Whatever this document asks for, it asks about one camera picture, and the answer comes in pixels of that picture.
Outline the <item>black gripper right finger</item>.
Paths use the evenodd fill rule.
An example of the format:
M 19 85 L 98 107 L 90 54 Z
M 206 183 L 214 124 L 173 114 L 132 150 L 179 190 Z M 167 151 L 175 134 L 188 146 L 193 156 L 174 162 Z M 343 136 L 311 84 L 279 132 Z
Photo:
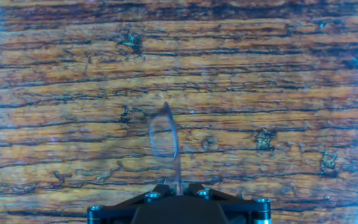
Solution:
M 209 202 L 216 202 L 228 215 L 243 215 L 245 223 L 271 224 L 271 202 L 268 198 L 245 200 L 218 190 L 209 189 L 201 184 L 189 184 L 183 188 L 183 194 L 193 196 Z

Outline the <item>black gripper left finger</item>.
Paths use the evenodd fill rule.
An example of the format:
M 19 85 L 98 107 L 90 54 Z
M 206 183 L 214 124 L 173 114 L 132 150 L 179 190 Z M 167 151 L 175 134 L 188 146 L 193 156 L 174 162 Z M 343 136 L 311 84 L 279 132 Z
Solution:
M 176 194 L 176 184 L 157 184 L 151 191 L 116 205 L 90 206 L 87 208 L 87 224 L 113 223 L 118 218 L 133 217 L 141 206 Z

